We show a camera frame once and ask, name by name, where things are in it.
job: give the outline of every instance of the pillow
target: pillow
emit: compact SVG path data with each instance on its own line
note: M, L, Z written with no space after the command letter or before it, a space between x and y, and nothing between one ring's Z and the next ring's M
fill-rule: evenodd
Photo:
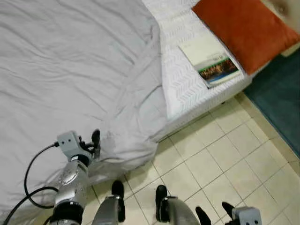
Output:
M300 35L259 0L201 0L193 11L249 75L300 41Z

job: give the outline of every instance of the black cable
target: black cable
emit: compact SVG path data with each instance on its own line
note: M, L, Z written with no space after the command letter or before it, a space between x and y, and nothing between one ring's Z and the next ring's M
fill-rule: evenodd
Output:
M59 146L59 143L58 142L55 142L54 144L52 145L49 145L48 147L44 148L43 150L41 150L38 154L36 154L33 159L31 160L31 162L29 163L29 166L27 168L27 171L26 171L26 174L25 174L25 178L24 178L24 191L25 191L25 194L26 196L28 197L29 201L31 201L31 203L39 208L42 208L42 209L52 209L54 207L54 205L50 205L50 206L44 206L44 205L41 205L41 204L38 204L36 203L30 196L29 196L29 192L28 192L28 189L27 189L27 177L28 177L28 173L29 173L29 170L31 168L31 165L32 163L34 162L34 160L40 155L42 154L44 151L52 148L52 147L58 147Z
M48 219L43 223L43 225L47 225L47 223L50 221L51 216L48 217Z
M29 198L31 198L33 195L35 195L37 192L40 191L44 191L44 190L53 190L53 191L58 191L55 187L41 187L33 192L31 192L30 194L28 194L26 197L24 197L9 213L9 215L7 216L7 218L5 219L3 225L7 225L8 222L10 221L11 217L13 216L13 214L15 213L15 211Z

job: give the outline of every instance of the mattress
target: mattress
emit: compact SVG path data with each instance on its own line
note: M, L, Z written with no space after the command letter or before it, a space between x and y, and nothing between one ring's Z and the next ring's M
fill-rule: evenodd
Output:
M159 26L140 0L1 0L0 33L1 224L24 197L30 160L59 134L74 130L89 142L100 129L91 184L153 158L166 106ZM58 148L43 153L29 191L56 186L66 162ZM37 213L27 203L10 224Z
M242 73L208 89L178 47L181 43L211 32L191 10L198 0L143 2L156 18L161 31L162 79L168 118L168 125L158 135L162 137L242 91L251 83L252 77L243 71L224 46Z

